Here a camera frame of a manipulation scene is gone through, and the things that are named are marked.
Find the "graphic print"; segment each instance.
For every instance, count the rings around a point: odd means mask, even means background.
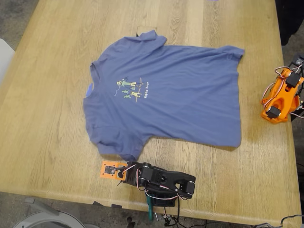
[[[139,78],[140,82],[129,82],[128,77],[123,78],[122,80],[119,80],[116,82],[116,84],[119,86],[118,89],[116,90],[116,93],[114,96],[117,95],[117,91],[119,91],[120,87],[123,87],[124,90],[121,92],[126,94],[123,96],[123,98],[129,98],[132,99],[132,97],[135,98],[135,101],[137,102],[137,99],[142,97],[142,93],[140,93],[141,87],[143,85],[142,78]]]

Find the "wood grain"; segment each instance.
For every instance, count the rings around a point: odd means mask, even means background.
[[[90,63],[142,26],[157,28],[167,44],[245,49],[237,69],[241,146],[155,137],[139,157],[197,177],[180,214],[278,226],[301,213],[291,124],[260,117],[262,92],[283,64],[275,10],[273,0],[40,0],[0,89],[0,190],[148,209],[136,188],[99,178],[101,161],[119,158],[98,154],[82,108]],[[286,223],[299,227],[300,219]]]

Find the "orange circuit board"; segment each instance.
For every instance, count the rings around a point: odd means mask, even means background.
[[[127,172],[122,173],[122,171],[118,171],[116,168],[127,166],[125,163],[103,161],[100,168],[100,177],[124,181]]]

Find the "t-shirt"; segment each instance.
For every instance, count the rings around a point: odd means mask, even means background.
[[[94,88],[84,112],[100,153],[134,161],[151,136],[240,145],[237,66],[244,50],[166,41],[154,30],[124,37],[91,64]]]

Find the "white wire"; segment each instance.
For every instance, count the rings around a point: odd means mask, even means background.
[[[275,72],[276,72],[278,75],[280,75],[281,78],[285,78],[285,77],[283,77],[283,76],[281,75],[281,73],[277,72],[277,70],[278,70],[278,69],[282,69],[282,68],[287,68],[287,69],[289,69],[290,71],[292,71],[292,70],[291,70],[289,67],[287,67],[287,66],[280,66],[280,67],[276,68],[276,69],[275,69]]]
[[[136,164],[135,164],[135,165],[136,165]],[[134,167],[135,165],[130,166],[128,169]],[[123,171],[123,173],[126,172],[128,169],[125,169],[125,170]]]
[[[171,198],[157,198],[157,197],[154,197],[154,196],[150,196],[148,193],[147,193],[147,190],[145,189],[144,192],[146,193],[147,196],[151,197],[151,198],[154,198],[154,199],[157,199],[157,200],[172,200],[172,199],[175,199],[175,198],[178,198],[180,197],[179,195],[177,196],[174,196],[174,197],[171,197]]]
[[[297,117],[299,117],[299,118],[301,118],[301,119],[304,119],[304,116],[299,116],[299,115],[297,115],[297,114],[295,114],[295,113],[290,113],[291,115],[295,115],[295,116],[297,116]]]
[[[271,83],[271,84],[267,87],[267,89],[265,90],[265,92],[264,92],[264,94],[263,94],[263,96],[262,96],[262,102],[263,102],[263,104],[264,104],[263,99],[264,99],[264,97],[265,97],[265,94],[267,93],[267,91],[268,91],[268,89],[270,88],[270,86],[272,86],[273,84],[275,84],[275,82]]]

